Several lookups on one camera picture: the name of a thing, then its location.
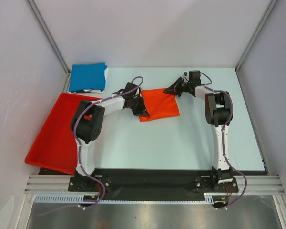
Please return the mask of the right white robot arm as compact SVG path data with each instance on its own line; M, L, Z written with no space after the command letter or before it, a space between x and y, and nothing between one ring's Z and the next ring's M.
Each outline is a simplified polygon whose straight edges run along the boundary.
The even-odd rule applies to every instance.
M189 93L205 102L205 119L213 134L214 162L209 187L222 191L233 182L233 169L228 153L228 129L233 119L233 103L227 91L210 87L212 80L200 71L188 71L180 76L164 93L180 97Z

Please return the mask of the orange t shirt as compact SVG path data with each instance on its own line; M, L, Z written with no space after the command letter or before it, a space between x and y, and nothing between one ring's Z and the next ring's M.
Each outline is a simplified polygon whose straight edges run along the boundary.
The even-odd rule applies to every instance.
M175 96L165 93L164 88L142 90L142 97L149 117L140 116L140 122L180 115Z

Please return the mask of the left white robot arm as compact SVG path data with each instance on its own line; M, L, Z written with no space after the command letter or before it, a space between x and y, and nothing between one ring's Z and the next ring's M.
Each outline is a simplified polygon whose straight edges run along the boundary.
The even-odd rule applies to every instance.
M71 122L71 130L77 145L77 166L74 183L84 190L92 190L97 181L94 149L106 115L115 111L130 109L134 116L149 117L144 104L141 87L128 82L126 87L111 96L96 101L82 100Z

